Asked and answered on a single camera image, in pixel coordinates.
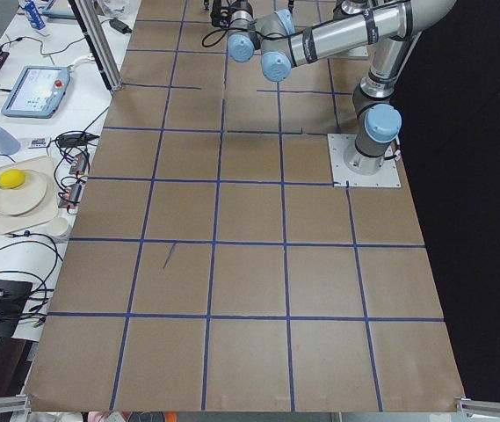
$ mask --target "white plate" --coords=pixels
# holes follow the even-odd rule
[[[15,189],[0,187],[0,214],[19,215],[35,208],[47,193],[47,180],[37,171],[25,170],[25,182]]]

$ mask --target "white table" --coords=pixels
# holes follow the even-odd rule
[[[121,18],[131,28],[134,27],[140,2],[141,0],[131,0],[128,14]],[[42,37],[29,26],[24,16],[16,15],[8,26],[4,36],[0,39],[0,44],[8,40],[15,40],[17,37],[29,36],[43,40],[44,52],[49,53],[61,50],[71,41],[79,40],[83,37],[79,25],[75,20],[50,19],[47,20],[47,26],[50,36]],[[124,60],[130,35],[118,33],[108,23],[104,23],[103,28],[115,61],[120,68]],[[0,71],[0,88],[10,89],[15,84],[24,66],[69,66],[77,57],[87,55],[89,48],[86,41],[82,40],[69,47],[67,51],[51,56],[54,62],[51,62],[48,57],[41,56],[40,44],[33,40],[22,40],[12,43],[9,46],[5,46],[4,51],[9,51],[10,56]],[[3,116],[1,109],[4,101],[7,99],[7,95],[6,92],[0,92],[0,126],[17,138],[54,138],[65,131],[83,130],[96,116],[109,106],[111,101],[111,94],[105,88],[94,62],[83,62],[74,68],[66,96],[60,108],[51,119],[23,119]],[[104,120],[105,116],[103,115],[88,131],[99,135]],[[46,153],[44,149],[28,149],[22,143],[21,150],[14,154],[12,158],[16,161],[23,161],[37,156],[44,156]],[[54,146],[50,149],[50,153],[54,157],[59,156]],[[0,166],[9,163],[10,161],[6,157],[0,156]],[[61,166],[59,177],[68,174],[68,170],[69,166],[67,164]],[[68,218],[70,223],[74,220],[74,217],[68,215],[64,210],[61,210],[59,215]],[[32,231],[45,233],[45,227],[46,225],[43,224],[32,228]],[[17,240],[21,239],[11,239],[0,235],[0,247]],[[46,239],[36,238],[33,240],[44,241]],[[66,244],[59,244],[59,251],[63,256],[66,251]],[[18,245],[8,249],[6,252],[0,252],[0,270],[28,271],[44,276],[50,270],[53,262],[54,254],[47,248],[37,244]],[[59,271],[60,264],[47,282],[49,288],[54,288]],[[20,274],[0,274],[0,279],[2,278],[9,280],[29,280],[29,277],[21,276]],[[36,303],[27,303],[25,310],[31,308]],[[41,332],[42,329],[40,327],[34,328],[32,322],[23,322],[18,325],[13,337],[38,341]]]

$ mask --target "grid square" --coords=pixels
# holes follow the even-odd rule
[[[284,316],[283,257],[282,246],[218,245],[213,315]]]
[[[197,86],[205,90],[221,92],[224,85],[224,55],[179,53],[174,86]]]
[[[291,315],[364,316],[352,248],[290,247],[287,258]]]
[[[210,23],[208,22],[183,23],[183,29],[181,30],[181,41],[179,41],[179,49],[182,51],[196,51],[198,53],[226,53],[225,41],[219,42],[216,46],[210,48],[201,46],[201,40],[213,29],[214,28],[212,28],[210,26]],[[213,37],[210,37],[207,43],[210,44],[212,42]]]
[[[200,410],[204,351],[205,320],[131,319],[116,408]]]
[[[109,409],[124,325],[109,316],[49,316],[25,386],[33,411]]]
[[[280,186],[222,184],[217,238],[282,242]]]
[[[170,84],[175,53],[129,51],[120,74],[128,84]]]
[[[331,94],[281,92],[283,132],[330,134],[337,131],[334,100]]]
[[[146,238],[212,239],[215,192],[214,183],[156,183]]]
[[[220,135],[165,132],[156,176],[216,180]]]
[[[280,181],[279,136],[228,133],[222,145],[223,180]]]
[[[325,136],[283,135],[285,181],[333,183]]]
[[[159,138],[159,132],[148,130],[103,129],[90,175],[151,178]]]
[[[275,2],[276,0],[257,0],[256,2],[251,2],[253,17],[262,18],[272,14],[275,11]]]
[[[165,126],[170,129],[220,130],[222,92],[216,89],[171,90]]]
[[[277,84],[265,79],[259,55],[254,55],[246,63],[228,60],[226,93],[229,96],[237,95],[250,99],[260,90],[275,91],[274,95],[277,97]]]
[[[442,318],[425,249],[361,248],[370,317]]]
[[[70,242],[50,311],[127,312],[136,242]]]
[[[209,11],[206,11],[202,2],[199,0],[185,0],[187,2],[187,8],[185,9],[185,21],[199,21],[208,22],[210,25]]]
[[[400,189],[352,188],[350,192],[357,242],[424,244],[414,202],[407,187],[402,185]]]
[[[292,321],[291,333],[297,411],[378,410],[365,323]]]
[[[334,90],[339,93],[352,94],[361,79],[368,75],[371,61],[330,59],[330,66]]]
[[[357,114],[351,95],[336,95],[337,123],[342,134],[356,134],[359,131]]]
[[[292,243],[348,244],[345,192],[331,186],[286,186],[286,238]]]
[[[213,320],[207,410],[290,411],[287,355],[285,321]]]
[[[174,51],[178,46],[180,27],[178,22],[137,21],[128,49]]]
[[[320,9],[320,20],[325,22],[334,18],[334,3],[333,2],[318,2]]]
[[[295,26],[312,26],[320,22],[317,2],[299,2],[294,5]]]
[[[207,312],[211,246],[142,246],[133,312],[204,315]]]
[[[88,180],[72,237],[139,239],[149,182]]]
[[[227,91],[225,127],[229,131],[278,132],[277,94]]]
[[[167,97],[167,88],[125,86],[112,95],[105,125],[160,128]]]
[[[137,19],[165,19],[181,20],[183,17],[184,2],[173,3],[167,0],[150,0],[141,2]]]
[[[454,411],[463,397],[445,323],[371,323],[385,411]]]
[[[281,82],[279,88],[282,91],[331,92],[328,62],[326,60],[320,60],[307,66],[293,68],[291,70],[291,76]]]

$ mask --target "tablet screen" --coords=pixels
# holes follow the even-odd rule
[[[40,112],[53,96],[54,81],[60,78],[58,69],[28,69],[11,102],[10,109],[22,112]]]

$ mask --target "yellow lemon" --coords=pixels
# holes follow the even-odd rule
[[[18,169],[6,170],[0,174],[0,187],[15,189],[25,183],[25,172]]]

